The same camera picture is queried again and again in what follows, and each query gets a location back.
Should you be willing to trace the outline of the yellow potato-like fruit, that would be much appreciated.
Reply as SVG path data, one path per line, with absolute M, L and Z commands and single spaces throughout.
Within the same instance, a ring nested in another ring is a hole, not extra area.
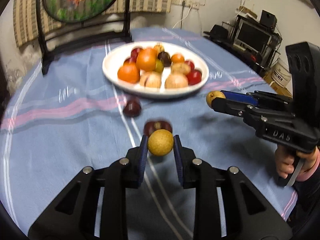
M 213 100 L 216 99 L 216 98 L 223 98 L 223 99 L 225 99 L 226 97 L 225 97 L 225 95 L 223 94 L 223 92 L 218 91 L 218 90 L 209 92 L 209 93 L 207 94 L 207 96 L 206 96 L 206 103 L 207 103 L 207 105 L 208 105 L 210 108 L 212 108 L 212 102 L 213 102 Z

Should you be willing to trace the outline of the tan spotted fruit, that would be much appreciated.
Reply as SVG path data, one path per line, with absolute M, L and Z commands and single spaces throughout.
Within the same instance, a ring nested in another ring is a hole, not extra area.
M 139 85 L 148 88 L 160 88 L 162 76 L 158 72 L 145 72 L 139 81 Z

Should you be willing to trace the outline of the wall power strip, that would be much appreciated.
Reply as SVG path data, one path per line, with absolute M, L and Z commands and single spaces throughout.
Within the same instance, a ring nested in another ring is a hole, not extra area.
M 184 5 L 185 7 L 190 7 L 195 10 L 199 10 L 200 8 L 200 3 L 192 0 L 172 0 L 171 3 L 174 5 Z

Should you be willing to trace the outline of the brown round fruit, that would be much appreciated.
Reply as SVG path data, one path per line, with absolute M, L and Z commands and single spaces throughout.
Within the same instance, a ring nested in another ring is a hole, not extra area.
M 188 75 L 191 72 L 191 67 L 186 63 L 175 63 L 171 66 L 171 72 Z

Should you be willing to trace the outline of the dark red plum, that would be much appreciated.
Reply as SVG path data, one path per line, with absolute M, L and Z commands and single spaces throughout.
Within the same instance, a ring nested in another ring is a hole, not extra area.
M 133 48 L 131 51 L 131 57 L 137 58 L 141 51 L 143 51 L 142 47 Z

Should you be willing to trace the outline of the tan longan fruit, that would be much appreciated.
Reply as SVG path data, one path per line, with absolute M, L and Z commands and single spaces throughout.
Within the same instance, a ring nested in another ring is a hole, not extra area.
M 169 154 L 174 146 L 174 137 L 166 129 L 154 131 L 148 138 L 148 150 L 157 157 Z

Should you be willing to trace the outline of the round goldfish screen ornament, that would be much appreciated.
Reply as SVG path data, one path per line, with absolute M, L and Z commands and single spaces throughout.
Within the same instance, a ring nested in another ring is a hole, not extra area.
M 41 20 L 41 11 L 63 24 L 79 24 L 79 30 L 97 27 L 98 23 L 89 23 L 90 20 L 102 15 L 120 0 L 36 0 L 36 23 L 38 30 L 38 42 L 41 50 L 41 71 L 47 75 L 50 64 L 59 55 L 74 51 L 94 43 L 110 40 L 132 41 L 130 33 L 130 0 L 124 0 L 123 16 L 116 20 L 106 20 L 105 24 L 122 23 L 121 31 L 107 31 L 101 34 L 87 35 L 49 50 L 47 43 L 50 41 L 44 34 Z

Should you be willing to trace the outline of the big red tomato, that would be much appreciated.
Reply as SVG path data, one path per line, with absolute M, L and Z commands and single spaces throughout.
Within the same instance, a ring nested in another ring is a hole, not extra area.
M 188 85 L 193 86 L 201 82 L 202 73 L 199 70 L 193 69 L 187 75 Z

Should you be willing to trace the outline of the smooth orange middle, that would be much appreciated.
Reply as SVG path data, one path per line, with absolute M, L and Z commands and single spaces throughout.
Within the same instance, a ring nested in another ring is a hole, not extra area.
M 136 67 L 145 72 L 155 70 L 157 60 L 157 51 L 149 47 L 139 52 L 136 61 Z

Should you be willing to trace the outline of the small dark water chestnut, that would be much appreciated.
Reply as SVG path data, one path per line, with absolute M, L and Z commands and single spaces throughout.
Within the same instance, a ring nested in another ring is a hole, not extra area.
M 167 52 L 161 51 L 158 54 L 157 59 L 159 59 L 163 63 L 164 67 L 170 67 L 171 66 L 171 57 Z

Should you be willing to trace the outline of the large dark water chestnut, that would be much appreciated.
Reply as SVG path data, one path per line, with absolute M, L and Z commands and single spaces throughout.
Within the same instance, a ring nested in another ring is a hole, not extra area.
M 159 129 L 165 129 L 172 133 L 172 125 L 170 122 L 166 120 L 151 120 L 147 121 L 143 128 L 143 133 L 147 137 L 152 135 L 153 132 L 159 130 Z

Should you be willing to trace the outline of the green yellow tomato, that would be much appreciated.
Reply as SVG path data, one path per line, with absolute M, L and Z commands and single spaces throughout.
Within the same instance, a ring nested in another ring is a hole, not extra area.
M 156 60 L 155 72 L 162 74 L 164 70 L 164 64 L 161 60 Z

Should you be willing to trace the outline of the blue striped tablecloth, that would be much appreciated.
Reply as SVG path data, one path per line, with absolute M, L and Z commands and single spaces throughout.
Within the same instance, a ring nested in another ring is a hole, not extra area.
M 103 59 L 117 45 L 104 43 L 41 65 L 24 78 L 1 124 L 1 202 L 27 233 L 56 195 L 85 166 L 109 166 L 138 146 L 148 120 L 165 119 L 184 147 L 213 167 L 237 166 L 287 219 L 297 201 L 290 187 L 276 184 L 276 146 L 255 136 L 242 119 L 212 111 L 212 90 L 252 92 L 271 88 L 244 63 L 218 45 L 183 30 L 143 28 L 139 41 L 169 42 L 199 55 L 209 68 L 196 94 L 169 101 L 141 99 L 142 113 L 123 114 L 129 95 L 103 74 Z

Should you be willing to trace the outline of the black cluttered shelf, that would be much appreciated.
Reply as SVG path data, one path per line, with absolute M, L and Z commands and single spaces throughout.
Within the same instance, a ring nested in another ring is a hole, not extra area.
M 234 23 L 216 24 L 204 37 L 240 59 L 260 76 L 264 76 L 279 54 L 282 36 L 276 33 L 277 18 L 263 10 L 260 20 L 238 12 Z

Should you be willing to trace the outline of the red cherry tomato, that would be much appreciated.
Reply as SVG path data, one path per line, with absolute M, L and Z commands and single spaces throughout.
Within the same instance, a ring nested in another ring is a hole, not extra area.
M 191 61 L 191 60 L 186 60 L 186 61 L 185 61 L 185 64 L 187 64 L 187 65 L 191 68 L 191 70 L 194 70 L 194 69 L 195 69 L 195 64 L 193 63 L 193 61 Z

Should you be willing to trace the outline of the striped beige curtain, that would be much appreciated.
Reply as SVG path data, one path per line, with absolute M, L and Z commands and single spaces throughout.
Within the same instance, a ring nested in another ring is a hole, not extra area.
M 48 0 L 48 7 L 56 16 L 66 19 L 82 20 L 85 16 L 98 12 L 112 0 L 81 0 L 75 12 L 60 9 L 58 6 L 67 0 Z M 131 12 L 170 12 L 172 0 L 130 0 Z M 14 0 L 13 23 L 17 47 L 36 39 L 38 29 L 36 22 L 36 0 Z

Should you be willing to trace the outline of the pale oval fruit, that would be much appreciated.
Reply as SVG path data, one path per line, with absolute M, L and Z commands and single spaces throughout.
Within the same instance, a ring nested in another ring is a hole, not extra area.
M 188 87 L 188 79 L 181 73 L 170 74 L 165 81 L 166 89 L 176 89 Z

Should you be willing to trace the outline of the dark cherry on cloth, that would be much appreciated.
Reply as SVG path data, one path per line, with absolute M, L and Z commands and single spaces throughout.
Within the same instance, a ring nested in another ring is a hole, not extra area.
M 127 100 L 127 104 L 123 108 L 124 115 L 130 118 L 138 117 L 141 114 L 141 111 L 142 107 L 137 98 L 130 98 Z

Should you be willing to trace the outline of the bumpy orange tangerine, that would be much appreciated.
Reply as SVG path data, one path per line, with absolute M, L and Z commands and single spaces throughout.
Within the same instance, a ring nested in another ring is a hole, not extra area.
M 117 76 L 122 81 L 137 83 L 140 80 L 140 70 L 135 63 L 127 63 L 118 69 Z

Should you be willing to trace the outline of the yellow spotted small fruit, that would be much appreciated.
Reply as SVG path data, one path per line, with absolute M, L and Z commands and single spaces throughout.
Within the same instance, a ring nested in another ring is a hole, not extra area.
M 156 44 L 156 45 L 153 47 L 153 49 L 156 51 L 157 54 L 165 51 L 164 46 L 163 46 L 163 44 L 161 44 L 161 43 Z

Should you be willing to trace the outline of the white plastic bucket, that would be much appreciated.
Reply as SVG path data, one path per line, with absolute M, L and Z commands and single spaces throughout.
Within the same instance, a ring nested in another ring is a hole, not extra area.
M 288 65 L 281 59 L 278 59 L 272 69 L 272 81 L 278 86 L 285 88 L 291 81 L 291 77 Z

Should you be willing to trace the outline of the white round plate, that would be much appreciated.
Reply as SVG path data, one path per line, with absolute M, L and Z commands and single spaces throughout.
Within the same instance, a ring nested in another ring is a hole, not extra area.
M 152 99 L 173 99 L 202 88 L 209 78 L 205 61 L 181 46 L 131 42 L 106 45 L 103 74 L 116 87 Z

